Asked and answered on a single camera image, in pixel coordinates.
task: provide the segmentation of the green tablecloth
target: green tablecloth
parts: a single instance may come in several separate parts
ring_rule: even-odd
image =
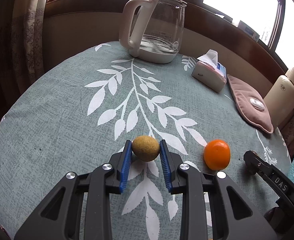
[[[280,131],[266,135],[248,125],[228,86],[215,93],[191,76],[194,64],[180,54],[165,65],[144,62],[110,42],[36,81],[0,123],[0,224],[9,235],[67,172],[91,172],[126,139],[143,134],[165,139],[170,151],[209,173],[202,160],[206,142],[226,141],[225,172],[261,213],[276,206],[271,188],[244,172],[243,154],[254,150],[286,174],[290,158]],[[178,239],[181,204],[181,195],[167,192],[159,157],[143,163],[134,156],[125,192],[111,196],[113,239]]]

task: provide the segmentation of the round logo sticker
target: round logo sticker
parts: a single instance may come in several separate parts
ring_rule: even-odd
[[[178,48],[178,45],[179,45],[179,42],[178,41],[175,41],[172,45],[172,48],[173,49],[177,49]]]

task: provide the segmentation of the pink cushion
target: pink cushion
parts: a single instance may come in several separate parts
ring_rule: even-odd
[[[264,132],[269,134],[273,133],[273,125],[271,123],[269,112],[258,91],[238,78],[229,74],[227,77],[232,96],[234,97],[240,115],[248,123],[259,127]],[[254,107],[250,102],[251,98],[260,101],[263,104],[264,109]]]

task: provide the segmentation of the wall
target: wall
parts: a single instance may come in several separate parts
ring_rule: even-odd
[[[117,41],[121,13],[79,12],[52,16],[43,23],[43,59],[45,71],[90,47]],[[185,29],[180,53],[199,57],[209,49],[218,52],[218,60],[227,73],[247,82],[264,97],[272,84],[258,70],[234,52],[198,33]]]

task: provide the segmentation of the wooden panel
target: wooden panel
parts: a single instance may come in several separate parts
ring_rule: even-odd
[[[44,17],[75,12],[121,13],[128,0],[57,0],[46,4]],[[243,31],[214,15],[188,3],[185,13],[185,28],[218,42],[255,67],[271,83],[284,74],[271,55]]]

